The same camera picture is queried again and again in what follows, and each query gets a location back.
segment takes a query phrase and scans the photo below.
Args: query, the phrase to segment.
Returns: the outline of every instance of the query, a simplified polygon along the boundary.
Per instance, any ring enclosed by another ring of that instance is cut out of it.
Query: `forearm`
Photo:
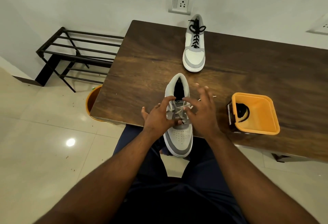
[[[318,223],[260,172],[224,135],[209,139],[224,178],[252,224]]]
[[[51,223],[48,217],[54,215],[63,216],[65,221],[70,216],[81,223],[109,220],[121,205],[153,142],[142,131],[120,152],[79,181],[37,223]]]

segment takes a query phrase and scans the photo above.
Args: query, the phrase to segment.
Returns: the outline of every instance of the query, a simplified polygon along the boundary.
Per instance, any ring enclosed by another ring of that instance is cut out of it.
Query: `brand label on tongue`
[[[181,107],[181,106],[183,106],[183,101],[175,101],[175,105],[177,107]]]

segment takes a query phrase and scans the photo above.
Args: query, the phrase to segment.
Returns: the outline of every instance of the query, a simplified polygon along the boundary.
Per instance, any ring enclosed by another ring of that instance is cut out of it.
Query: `shoe sole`
[[[167,139],[166,139],[166,133],[164,133],[163,137],[164,137],[164,141],[165,141],[165,144],[166,144],[167,149],[170,151],[170,153],[171,153],[173,156],[176,156],[176,157],[186,157],[186,156],[188,156],[189,153],[191,152],[191,149],[192,149],[192,147],[193,147],[193,140],[194,140],[193,131],[191,132],[191,141],[190,141],[190,142],[191,142],[191,146],[190,146],[189,151],[188,151],[185,155],[179,155],[179,154],[176,154],[176,153],[172,150],[172,148],[169,146],[169,143],[167,142]]]
[[[186,68],[187,71],[190,72],[199,72],[204,68],[205,65],[205,59],[204,59],[204,63],[201,67],[195,69],[195,68],[191,68],[189,65],[187,65],[186,60],[185,60],[185,56],[184,56],[184,51],[183,51],[183,57],[182,57],[182,62],[183,62],[183,66]]]

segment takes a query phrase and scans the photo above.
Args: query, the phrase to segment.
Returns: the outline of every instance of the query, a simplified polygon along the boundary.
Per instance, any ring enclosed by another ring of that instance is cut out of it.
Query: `black shoelace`
[[[191,45],[194,48],[199,48],[199,33],[205,31],[206,27],[205,26],[199,26],[199,19],[191,19],[189,21],[192,21],[194,24],[189,26],[189,30],[194,33],[194,43]]]

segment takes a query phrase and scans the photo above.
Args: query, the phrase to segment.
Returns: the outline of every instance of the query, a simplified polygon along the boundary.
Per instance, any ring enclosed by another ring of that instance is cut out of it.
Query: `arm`
[[[143,131],[126,147],[80,180],[48,213],[35,222],[43,223],[104,223],[110,220],[130,188],[152,144],[178,120],[166,119],[166,107],[175,97],[147,114]]]
[[[224,179],[246,219],[252,224],[318,222],[296,201],[260,172],[219,130],[213,95],[208,87],[198,85],[201,102],[185,98],[197,107],[185,108],[195,129],[214,152]]]

